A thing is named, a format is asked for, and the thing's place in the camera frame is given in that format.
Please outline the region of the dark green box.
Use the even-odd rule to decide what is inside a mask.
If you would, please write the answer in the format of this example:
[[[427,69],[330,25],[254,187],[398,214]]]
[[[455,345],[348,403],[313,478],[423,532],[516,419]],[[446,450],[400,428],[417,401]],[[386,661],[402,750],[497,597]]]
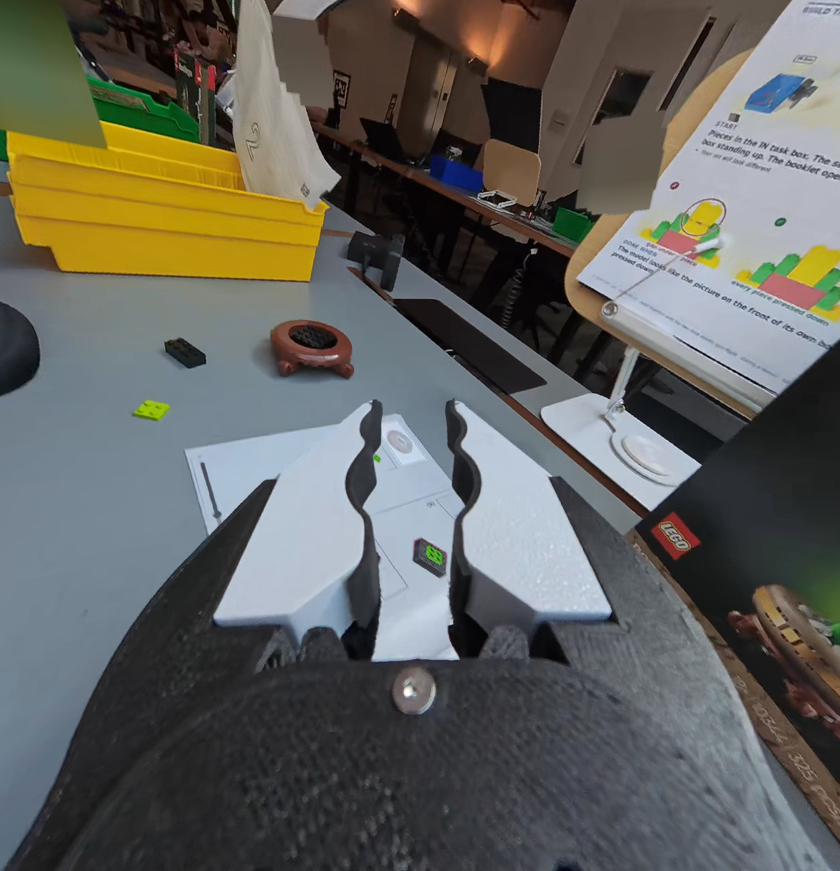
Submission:
[[[174,49],[173,56],[177,103],[196,121],[199,142],[215,147],[217,68],[186,51]]]

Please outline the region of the brown round toy base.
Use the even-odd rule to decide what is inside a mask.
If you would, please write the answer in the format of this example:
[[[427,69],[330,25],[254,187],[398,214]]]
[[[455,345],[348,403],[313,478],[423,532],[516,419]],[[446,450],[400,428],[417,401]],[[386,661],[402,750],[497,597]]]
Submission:
[[[298,324],[308,322],[330,328],[339,339],[337,346],[327,351],[314,351],[295,345],[289,339],[289,330]],[[301,367],[330,370],[345,379],[349,379],[354,374],[354,365],[351,362],[352,344],[347,335],[334,326],[320,321],[285,321],[271,331],[270,340],[281,376],[291,376]]]

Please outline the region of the grey desk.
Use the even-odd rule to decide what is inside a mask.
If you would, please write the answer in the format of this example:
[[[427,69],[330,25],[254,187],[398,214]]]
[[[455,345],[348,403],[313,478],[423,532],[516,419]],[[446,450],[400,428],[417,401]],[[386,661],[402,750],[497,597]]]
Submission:
[[[506,401],[349,272],[353,231],[328,210],[309,282],[66,274],[25,245],[0,195],[0,300],[24,313],[42,362],[0,398],[0,869],[48,794],[88,698],[124,634],[206,536],[185,450],[342,420],[362,402],[398,413],[450,472],[444,406],[457,398],[561,475],[618,532],[641,507],[535,427],[579,385],[409,263],[398,298],[438,298],[547,382]],[[281,376],[271,331],[320,321],[353,347],[354,374]],[[206,354],[164,353],[183,338]],[[168,403],[162,421],[133,410]]]

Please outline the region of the black set box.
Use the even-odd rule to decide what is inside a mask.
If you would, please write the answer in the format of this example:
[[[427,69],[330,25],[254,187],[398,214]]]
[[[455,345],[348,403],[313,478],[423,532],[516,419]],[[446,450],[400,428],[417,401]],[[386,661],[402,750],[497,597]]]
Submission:
[[[840,341],[636,534],[840,844]]]

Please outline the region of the small green bin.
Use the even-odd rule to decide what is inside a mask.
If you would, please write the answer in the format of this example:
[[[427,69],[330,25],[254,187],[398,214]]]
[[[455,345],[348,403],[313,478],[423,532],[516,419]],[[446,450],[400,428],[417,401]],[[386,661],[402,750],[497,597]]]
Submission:
[[[586,238],[595,222],[596,219],[586,212],[561,206],[556,210],[551,232],[576,246]]]

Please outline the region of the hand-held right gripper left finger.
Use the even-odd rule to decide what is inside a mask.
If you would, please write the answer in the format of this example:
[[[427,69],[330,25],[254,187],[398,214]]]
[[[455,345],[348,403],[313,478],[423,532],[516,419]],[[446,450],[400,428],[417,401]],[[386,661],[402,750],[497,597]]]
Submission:
[[[382,404],[365,402],[277,478],[213,614],[219,627],[281,626],[295,642],[329,628],[374,647],[380,559],[365,507]]]

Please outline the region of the dark grey clamp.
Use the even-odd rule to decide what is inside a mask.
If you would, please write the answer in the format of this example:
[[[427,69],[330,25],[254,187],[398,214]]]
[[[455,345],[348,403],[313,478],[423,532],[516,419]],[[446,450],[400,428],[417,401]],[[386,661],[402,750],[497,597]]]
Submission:
[[[394,287],[402,262],[404,245],[405,236],[402,234],[385,236],[356,231],[349,241],[347,258],[358,264],[362,278],[366,277],[369,268],[380,270],[380,287],[389,292]]]

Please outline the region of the black flat panel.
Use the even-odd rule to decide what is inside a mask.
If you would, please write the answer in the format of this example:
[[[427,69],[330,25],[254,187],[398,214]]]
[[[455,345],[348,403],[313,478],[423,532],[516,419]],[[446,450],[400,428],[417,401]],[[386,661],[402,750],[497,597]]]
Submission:
[[[479,328],[437,299],[396,299],[396,310],[475,376],[506,396],[546,381]]]

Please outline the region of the blue plastic bin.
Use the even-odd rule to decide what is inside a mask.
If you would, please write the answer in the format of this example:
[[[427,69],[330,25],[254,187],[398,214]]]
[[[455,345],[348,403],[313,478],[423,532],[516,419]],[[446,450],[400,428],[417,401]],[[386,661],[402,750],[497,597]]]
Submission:
[[[483,190],[482,172],[460,160],[453,160],[441,154],[429,158],[431,178],[451,187],[475,195]]]

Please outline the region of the printed instruction sheet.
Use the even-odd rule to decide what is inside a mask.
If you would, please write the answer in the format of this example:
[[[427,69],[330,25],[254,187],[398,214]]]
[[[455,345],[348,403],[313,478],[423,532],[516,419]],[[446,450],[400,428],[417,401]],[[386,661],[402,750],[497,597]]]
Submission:
[[[839,341],[840,2],[785,8],[577,280],[752,413]]]

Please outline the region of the long wooden table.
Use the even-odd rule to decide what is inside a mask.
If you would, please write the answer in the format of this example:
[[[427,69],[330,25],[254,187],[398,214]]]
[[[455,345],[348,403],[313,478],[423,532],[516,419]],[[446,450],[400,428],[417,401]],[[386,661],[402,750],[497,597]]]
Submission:
[[[483,220],[490,220],[493,224],[506,226],[519,235],[525,236],[527,239],[548,247],[563,256],[571,257],[578,250],[579,242],[554,234],[552,231],[547,231],[536,223],[522,220],[509,212],[496,209],[487,201],[480,201],[477,196],[469,196],[467,191],[436,180],[424,170],[392,161],[370,149],[367,145],[357,140],[350,140],[346,134],[338,130],[329,128],[316,121],[312,122],[312,128],[317,136],[325,137],[339,146],[348,149],[350,152],[348,187],[345,198],[348,212],[353,212],[355,209],[359,190],[359,166],[361,160],[366,158],[377,166],[386,167],[405,180],[423,186],[425,189],[433,191],[448,201],[458,203],[461,207],[475,213]]]

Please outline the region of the white instruction booklet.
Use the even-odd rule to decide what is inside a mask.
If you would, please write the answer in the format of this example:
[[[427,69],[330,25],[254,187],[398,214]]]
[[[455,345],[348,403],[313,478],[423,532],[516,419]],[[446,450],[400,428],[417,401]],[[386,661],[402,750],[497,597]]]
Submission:
[[[196,497],[212,535],[266,480],[338,429],[335,424],[186,450]],[[382,418],[374,454],[376,485],[365,503],[372,524],[382,596],[372,659],[458,658],[449,637],[448,585],[455,520],[462,500],[431,454],[399,415]],[[283,626],[297,645],[313,627],[342,635],[349,603],[343,584],[316,597],[300,595],[298,551],[287,545],[285,579],[260,582],[250,591],[230,582],[218,604],[218,626]]]

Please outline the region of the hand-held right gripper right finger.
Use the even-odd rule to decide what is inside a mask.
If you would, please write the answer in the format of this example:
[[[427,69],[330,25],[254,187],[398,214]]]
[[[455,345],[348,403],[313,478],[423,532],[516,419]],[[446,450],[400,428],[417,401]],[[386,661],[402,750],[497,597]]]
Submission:
[[[544,624],[609,620],[550,473],[463,402],[450,400],[445,417],[462,501],[450,559],[452,645],[481,647],[501,626],[532,641]]]

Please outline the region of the white paper bag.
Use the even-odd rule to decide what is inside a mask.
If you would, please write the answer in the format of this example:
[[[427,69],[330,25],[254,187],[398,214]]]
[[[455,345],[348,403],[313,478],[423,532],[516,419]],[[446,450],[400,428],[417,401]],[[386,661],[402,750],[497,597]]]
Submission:
[[[320,153],[299,96],[281,80],[265,2],[240,4],[231,83],[232,136],[245,190],[315,212],[339,176]]]

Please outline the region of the yellow plastic bin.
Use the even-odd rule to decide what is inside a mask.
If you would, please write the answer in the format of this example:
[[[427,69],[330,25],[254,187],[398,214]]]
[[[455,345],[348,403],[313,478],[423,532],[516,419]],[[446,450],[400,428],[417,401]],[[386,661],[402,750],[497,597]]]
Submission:
[[[8,132],[14,193],[22,184],[262,220],[322,225],[327,204],[245,190],[234,152],[103,123],[106,148]]]
[[[61,270],[82,274],[308,281],[317,245],[92,229],[48,243]]]
[[[308,212],[297,202],[228,192],[121,194],[100,191],[90,181],[43,180],[9,172],[17,217],[199,233],[257,241],[285,239],[304,244],[324,223],[328,206]]]
[[[15,220],[18,224],[18,228],[20,230],[22,240],[27,245],[39,246],[43,248],[48,248],[48,243],[56,240],[59,236],[68,235],[68,234],[85,234],[92,229],[104,230],[107,229],[110,233],[116,232],[125,232],[128,231],[130,233],[133,232],[142,232],[146,234],[191,234],[191,235],[202,235],[199,233],[184,233],[184,232],[173,232],[173,231],[158,231],[158,230],[146,230],[142,228],[131,228],[131,227],[120,227],[113,225],[97,225],[97,224],[85,224],[85,223],[77,223],[74,221],[63,222],[58,220],[37,220],[37,219],[25,219],[23,217],[17,217],[15,213],[15,207],[13,205],[13,198],[10,199],[12,207],[14,209]],[[322,229],[318,233],[313,233],[308,239],[307,243],[304,244],[299,241],[289,241],[285,239],[277,239],[274,241],[262,241],[262,242],[279,242],[279,243],[289,243],[289,244],[297,244],[297,245],[319,245],[319,238],[322,233]]]

